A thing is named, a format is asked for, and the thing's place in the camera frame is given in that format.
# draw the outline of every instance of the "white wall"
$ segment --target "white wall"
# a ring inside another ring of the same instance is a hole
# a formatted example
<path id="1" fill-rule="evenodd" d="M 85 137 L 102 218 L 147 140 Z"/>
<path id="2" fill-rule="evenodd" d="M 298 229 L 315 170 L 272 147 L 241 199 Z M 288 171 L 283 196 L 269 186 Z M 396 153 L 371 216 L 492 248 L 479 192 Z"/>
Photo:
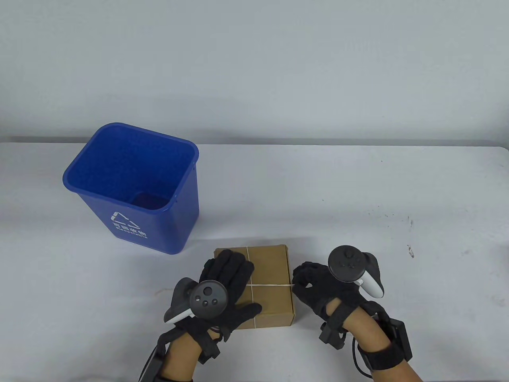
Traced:
<path id="1" fill-rule="evenodd" d="M 505 142 L 508 12 L 467 0 L 2 0 L 0 135 L 87 137 L 123 121 L 212 143 Z"/>

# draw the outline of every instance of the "black glove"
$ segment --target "black glove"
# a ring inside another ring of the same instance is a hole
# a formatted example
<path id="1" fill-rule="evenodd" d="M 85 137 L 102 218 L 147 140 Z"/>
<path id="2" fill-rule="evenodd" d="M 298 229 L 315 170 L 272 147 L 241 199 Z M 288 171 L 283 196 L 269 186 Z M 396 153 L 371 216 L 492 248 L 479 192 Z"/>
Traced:
<path id="1" fill-rule="evenodd" d="M 306 261 L 293 270 L 293 293 L 313 311 L 328 320 L 326 305 L 336 297 L 350 308 L 366 302 L 359 293 L 359 286 L 336 279 L 326 265 Z"/>
<path id="2" fill-rule="evenodd" d="M 209 329 L 220 334 L 217 342 L 221 339 L 226 342 L 233 330 L 262 311 L 262 306 L 256 303 L 248 304 L 239 309 L 235 307 L 235 303 L 244 292 L 254 270 L 253 263 L 246 261 L 244 255 L 231 250 L 224 250 L 216 259 L 208 260 L 200 276 L 200 282 L 216 280 L 224 285 L 228 291 L 228 305 L 219 316 L 211 320 L 186 317 L 177 322 L 175 326 L 189 333 L 203 350 L 207 343 L 210 344 L 210 341 L 212 341 L 207 333 Z M 208 358 L 215 358 L 219 354 L 218 351 L 216 353 L 212 351 L 212 353 L 208 357 L 202 354 L 200 362 L 204 363 Z"/>

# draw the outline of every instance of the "cardboard box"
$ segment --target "cardboard box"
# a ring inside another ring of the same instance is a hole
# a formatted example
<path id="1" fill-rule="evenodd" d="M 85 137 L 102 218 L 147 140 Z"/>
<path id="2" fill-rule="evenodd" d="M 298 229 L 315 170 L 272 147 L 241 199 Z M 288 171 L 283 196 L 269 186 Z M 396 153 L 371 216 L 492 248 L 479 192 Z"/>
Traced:
<path id="1" fill-rule="evenodd" d="M 222 250 L 214 251 L 217 257 Z M 295 307 L 290 287 L 290 266 L 286 245 L 270 247 L 229 248 L 239 252 L 254 264 L 254 272 L 237 305 L 252 302 L 262 305 L 262 312 L 254 319 L 246 321 L 239 329 L 272 328 L 290 326 L 295 318 Z"/>

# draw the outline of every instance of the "blue recycling bin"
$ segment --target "blue recycling bin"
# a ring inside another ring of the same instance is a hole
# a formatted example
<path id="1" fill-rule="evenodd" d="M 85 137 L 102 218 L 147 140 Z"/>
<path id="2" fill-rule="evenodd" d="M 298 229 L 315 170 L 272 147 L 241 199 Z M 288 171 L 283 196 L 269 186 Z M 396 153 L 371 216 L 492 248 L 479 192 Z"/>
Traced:
<path id="1" fill-rule="evenodd" d="M 199 214 L 198 156 L 193 142 L 110 123 L 67 167 L 63 182 L 116 237 L 176 254 Z"/>

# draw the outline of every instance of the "bin rim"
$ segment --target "bin rim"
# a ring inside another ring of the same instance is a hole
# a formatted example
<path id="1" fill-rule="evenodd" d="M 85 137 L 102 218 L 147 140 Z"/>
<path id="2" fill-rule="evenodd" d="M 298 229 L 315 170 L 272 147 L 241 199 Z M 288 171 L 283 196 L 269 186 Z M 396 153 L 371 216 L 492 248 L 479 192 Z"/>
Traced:
<path id="1" fill-rule="evenodd" d="M 143 133 L 152 134 L 152 135 L 156 135 L 158 137 L 162 137 L 162 138 L 165 138 L 165 139 L 170 139 L 170 140 L 173 140 L 173 141 L 178 141 L 178 142 L 181 142 L 181 143 L 184 143 L 184 144 L 188 144 L 188 145 L 190 145 L 193 148 L 194 156 L 193 156 L 193 158 L 191 160 L 191 164 L 187 167 L 186 171 L 184 172 L 184 175 L 182 176 L 182 179 L 180 180 L 179 184 L 177 185 L 177 188 L 175 189 L 175 191 L 174 191 L 174 193 L 172 195 L 172 198 L 163 207 L 158 208 L 158 209 L 147 209 L 147 208 L 135 206 L 133 204 L 122 202 L 122 201 L 114 199 L 114 198 L 110 198 L 110 197 L 107 197 L 107 196 L 104 196 L 104 195 L 100 195 L 100 194 L 97 194 L 97 193 L 93 193 L 93 192 L 90 192 L 90 191 L 87 191 L 87 190 L 84 190 L 84 189 L 81 189 L 81 188 L 77 188 L 77 187 L 75 187 L 75 186 L 73 186 L 72 184 L 69 183 L 69 172 L 72 171 L 74 165 L 79 161 L 79 159 L 85 153 L 85 151 L 90 146 L 90 144 L 96 139 L 96 137 L 102 131 L 104 131 L 106 129 L 109 129 L 109 128 L 112 128 L 112 127 L 122 127 L 122 128 L 131 129 L 131 130 L 138 130 L 138 131 L 141 131 Z M 86 195 L 86 196 L 89 196 L 89 197 L 92 197 L 92 198 L 108 201 L 108 202 L 117 204 L 119 206 L 123 206 L 123 207 L 127 207 L 127 208 L 132 208 L 132 209 L 140 211 L 140 212 L 144 212 L 144 213 L 148 213 L 148 214 L 152 214 L 152 215 L 157 215 L 157 214 L 159 214 L 161 212 L 164 212 L 164 211 L 170 209 L 173 206 L 173 204 L 175 203 L 175 201 L 177 199 L 177 195 L 180 193 L 180 191 L 182 190 L 182 187 L 184 186 L 185 181 L 187 180 L 187 177 L 189 176 L 189 174 L 192 171 L 193 167 L 196 166 L 196 162 L 198 162 L 199 156 L 200 156 L 200 151 L 198 150 L 198 147 L 196 146 L 196 144 L 194 144 L 193 142 L 188 141 L 186 139 L 174 137 L 172 135 L 167 135 L 167 134 L 163 134 L 163 133 L 152 131 L 152 130 L 143 129 L 141 127 L 128 125 L 128 124 L 122 123 L 122 122 L 112 122 L 112 123 L 108 123 L 108 124 L 100 127 L 94 133 L 94 135 L 89 139 L 87 144 L 85 144 L 85 146 L 80 150 L 78 155 L 76 155 L 76 157 L 73 159 L 71 164 L 67 166 L 67 168 L 64 171 L 64 174 L 62 176 L 62 182 L 63 182 L 63 184 L 64 184 L 66 189 L 68 189 L 69 191 L 74 192 L 74 193 L 76 193 L 78 195 Z"/>

